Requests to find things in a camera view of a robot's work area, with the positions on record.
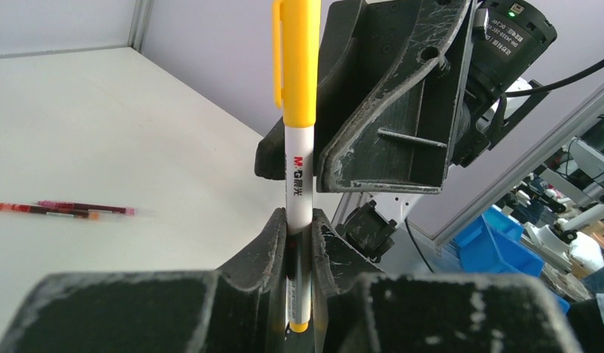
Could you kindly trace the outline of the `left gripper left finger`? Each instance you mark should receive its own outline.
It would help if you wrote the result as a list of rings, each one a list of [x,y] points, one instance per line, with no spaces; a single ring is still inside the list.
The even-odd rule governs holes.
[[[67,272],[43,278],[0,352],[281,352],[285,211],[212,271]]]

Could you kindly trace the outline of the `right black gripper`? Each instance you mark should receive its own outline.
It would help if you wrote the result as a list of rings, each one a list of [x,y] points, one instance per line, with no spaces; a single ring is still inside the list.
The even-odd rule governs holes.
[[[503,120],[478,121],[506,89],[504,1],[417,1],[388,93],[372,92],[316,154],[322,193],[437,194],[450,165],[468,166]]]

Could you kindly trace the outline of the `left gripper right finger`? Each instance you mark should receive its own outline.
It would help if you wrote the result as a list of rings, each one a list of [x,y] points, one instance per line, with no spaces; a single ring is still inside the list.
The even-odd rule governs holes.
[[[579,352],[548,289],[521,274],[390,275],[313,211],[317,352]]]

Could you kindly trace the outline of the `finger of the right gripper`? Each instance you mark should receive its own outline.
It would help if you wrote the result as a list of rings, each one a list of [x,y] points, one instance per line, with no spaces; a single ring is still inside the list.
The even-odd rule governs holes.
[[[336,1],[319,49],[315,153],[320,154],[372,92],[388,93],[390,68],[403,55],[417,1]]]

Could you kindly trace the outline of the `white marker orange tip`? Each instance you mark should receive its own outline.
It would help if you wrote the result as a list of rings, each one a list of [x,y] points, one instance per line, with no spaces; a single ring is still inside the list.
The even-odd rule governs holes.
[[[312,309],[313,139],[311,126],[285,128],[286,310],[296,333],[308,329]]]

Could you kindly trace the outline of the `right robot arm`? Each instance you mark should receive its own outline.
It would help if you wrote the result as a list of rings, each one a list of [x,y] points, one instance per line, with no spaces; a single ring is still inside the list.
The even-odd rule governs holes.
[[[526,1],[336,1],[319,49],[320,193],[440,193],[519,121],[486,116],[556,40]]]

